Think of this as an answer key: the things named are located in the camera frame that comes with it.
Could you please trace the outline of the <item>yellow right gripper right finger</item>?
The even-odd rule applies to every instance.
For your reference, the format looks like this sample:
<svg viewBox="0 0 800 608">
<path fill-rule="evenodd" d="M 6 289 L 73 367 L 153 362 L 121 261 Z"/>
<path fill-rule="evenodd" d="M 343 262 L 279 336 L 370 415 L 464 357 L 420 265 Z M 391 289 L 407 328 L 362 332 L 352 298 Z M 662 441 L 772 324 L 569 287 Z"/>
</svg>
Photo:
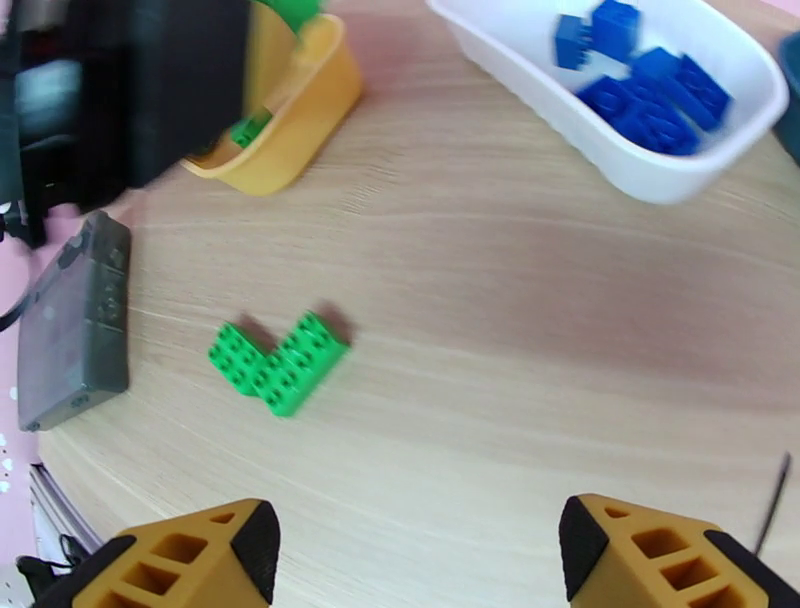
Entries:
<svg viewBox="0 0 800 608">
<path fill-rule="evenodd" d="M 559 521 L 572 607 L 796 607 L 799 593 L 718 526 L 598 494 Z"/>
</svg>

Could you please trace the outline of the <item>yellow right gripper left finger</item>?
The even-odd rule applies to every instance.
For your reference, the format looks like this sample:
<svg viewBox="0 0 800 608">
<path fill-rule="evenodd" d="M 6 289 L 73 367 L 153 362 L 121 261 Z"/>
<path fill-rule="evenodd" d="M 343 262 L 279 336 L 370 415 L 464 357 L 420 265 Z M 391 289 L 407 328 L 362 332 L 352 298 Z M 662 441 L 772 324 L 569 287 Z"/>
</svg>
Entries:
<svg viewBox="0 0 800 608">
<path fill-rule="evenodd" d="M 281 530 L 249 498 L 121 531 L 34 601 L 37 607 L 269 607 Z"/>
</svg>

